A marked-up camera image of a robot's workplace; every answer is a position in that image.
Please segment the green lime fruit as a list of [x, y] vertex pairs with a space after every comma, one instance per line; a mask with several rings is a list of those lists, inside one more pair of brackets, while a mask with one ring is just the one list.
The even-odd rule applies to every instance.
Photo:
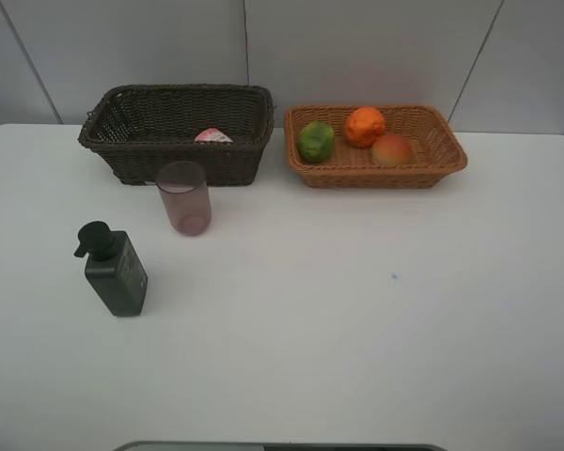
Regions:
[[335, 148], [335, 132], [327, 123], [312, 121], [304, 126], [297, 138], [297, 149], [306, 163], [325, 163]]

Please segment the pink spray bottle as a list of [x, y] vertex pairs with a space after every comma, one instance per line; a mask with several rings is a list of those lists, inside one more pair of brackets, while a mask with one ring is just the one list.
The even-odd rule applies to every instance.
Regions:
[[216, 128], [208, 128], [200, 132], [196, 137], [195, 141], [198, 143], [206, 142], [216, 142], [216, 143], [232, 143], [233, 140], [227, 136], [225, 133], [219, 131]]

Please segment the orange tangerine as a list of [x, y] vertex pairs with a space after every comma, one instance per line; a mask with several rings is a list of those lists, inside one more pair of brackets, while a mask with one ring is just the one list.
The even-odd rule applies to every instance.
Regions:
[[344, 136], [355, 148], [370, 148], [384, 133], [384, 115], [372, 106], [355, 109], [344, 124]]

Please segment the red yellow mango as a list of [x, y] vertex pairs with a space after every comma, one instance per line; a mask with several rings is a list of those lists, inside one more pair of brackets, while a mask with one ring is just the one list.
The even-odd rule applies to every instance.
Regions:
[[372, 161], [380, 166], [404, 165], [411, 161], [408, 141], [399, 134], [385, 134], [371, 147]]

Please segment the black pump dispenser bottle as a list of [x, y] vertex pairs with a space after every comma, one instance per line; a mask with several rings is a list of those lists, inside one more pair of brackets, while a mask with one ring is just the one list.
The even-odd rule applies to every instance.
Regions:
[[86, 280], [109, 312], [118, 318], [140, 316], [148, 276], [128, 234], [94, 221], [84, 225], [77, 238], [74, 255], [86, 257]]

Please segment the translucent pink plastic cup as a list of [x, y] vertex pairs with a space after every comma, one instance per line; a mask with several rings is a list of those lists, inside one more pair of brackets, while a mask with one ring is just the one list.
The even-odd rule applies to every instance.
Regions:
[[198, 236], [212, 221], [205, 170], [198, 163], [180, 161], [164, 166], [156, 185], [172, 227], [184, 236]]

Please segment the orange wicker basket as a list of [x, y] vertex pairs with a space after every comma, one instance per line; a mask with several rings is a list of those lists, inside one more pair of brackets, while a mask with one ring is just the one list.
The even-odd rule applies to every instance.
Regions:
[[[386, 130], [406, 139], [409, 162], [396, 166], [374, 163], [371, 151], [355, 148], [343, 128], [355, 105], [296, 105], [284, 119], [285, 150], [290, 168], [311, 188], [430, 188], [467, 166], [467, 156], [446, 119], [425, 105], [380, 105]], [[313, 121], [330, 125], [335, 132], [331, 158], [306, 163], [297, 148], [300, 131]]]

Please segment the dark brown wicker basket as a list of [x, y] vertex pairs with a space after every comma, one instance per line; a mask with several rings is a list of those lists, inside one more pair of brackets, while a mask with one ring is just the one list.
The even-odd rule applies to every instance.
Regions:
[[[232, 143], [198, 143], [208, 128]], [[210, 186], [247, 186], [274, 128], [274, 102], [261, 86], [126, 85], [88, 113], [79, 144], [99, 155], [125, 185], [146, 185], [166, 165], [200, 164]]]

